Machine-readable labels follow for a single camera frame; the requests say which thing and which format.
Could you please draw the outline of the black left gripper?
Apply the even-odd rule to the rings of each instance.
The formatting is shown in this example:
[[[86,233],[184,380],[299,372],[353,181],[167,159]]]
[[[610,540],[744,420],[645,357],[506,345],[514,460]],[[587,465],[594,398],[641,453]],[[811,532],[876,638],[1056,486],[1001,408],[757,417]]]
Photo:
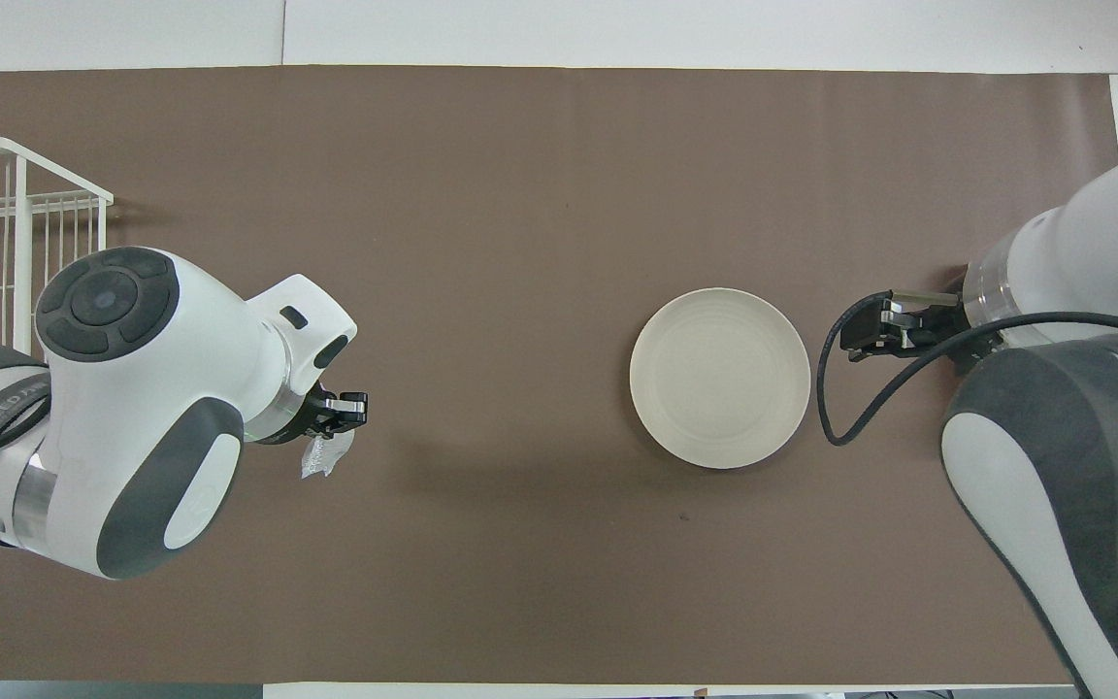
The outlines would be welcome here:
[[[287,424],[263,438],[263,444],[275,446],[301,437],[329,438],[358,429],[368,421],[367,393],[329,393],[320,382],[312,386]]]

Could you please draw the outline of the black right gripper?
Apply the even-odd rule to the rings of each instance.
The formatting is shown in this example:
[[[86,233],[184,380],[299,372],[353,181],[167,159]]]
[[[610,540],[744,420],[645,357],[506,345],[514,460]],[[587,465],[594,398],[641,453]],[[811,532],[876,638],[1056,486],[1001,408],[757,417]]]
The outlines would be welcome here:
[[[882,296],[841,327],[841,350],[852,363],[871,355],[918,358],[972,329],[958,292],[887,290]]]

